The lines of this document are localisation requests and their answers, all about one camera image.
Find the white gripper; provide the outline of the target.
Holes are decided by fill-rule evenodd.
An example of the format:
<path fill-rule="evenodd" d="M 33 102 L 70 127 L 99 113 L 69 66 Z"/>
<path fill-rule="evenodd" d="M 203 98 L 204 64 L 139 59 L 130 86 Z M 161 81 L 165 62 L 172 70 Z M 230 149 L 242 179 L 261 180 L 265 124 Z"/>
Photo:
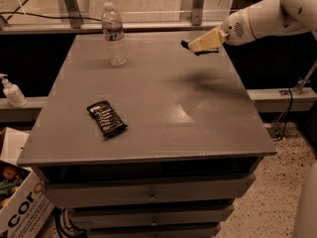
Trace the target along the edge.
<path fill-rule="evenodd" d="M 228 16 L 222 23 L 221 29 L 214 28 L 191 41 L 188 44 L 188 48 L 193 53 L 200 53 L 217 49 L 224 42 L 231 46 L 240 46 L 255 39 L 251 30 L 249 9 L 246 8 Z"/>

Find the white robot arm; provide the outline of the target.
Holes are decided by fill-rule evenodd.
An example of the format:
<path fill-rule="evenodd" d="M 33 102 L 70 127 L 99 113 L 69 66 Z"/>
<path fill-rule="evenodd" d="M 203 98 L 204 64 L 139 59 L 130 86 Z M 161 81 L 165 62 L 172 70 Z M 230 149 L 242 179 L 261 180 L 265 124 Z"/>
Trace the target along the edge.
<path fill-rule="evenodd" d="M 311 33 L 317 39 L 317 0 L 263 0 L 241 9 L 215 29 L 184 44 L 192 53 L 209 53 L 223 44 L 239 46 L 267 36 Z M 305 179 L 292 238 L 317 238 L 317 162 Z"/>

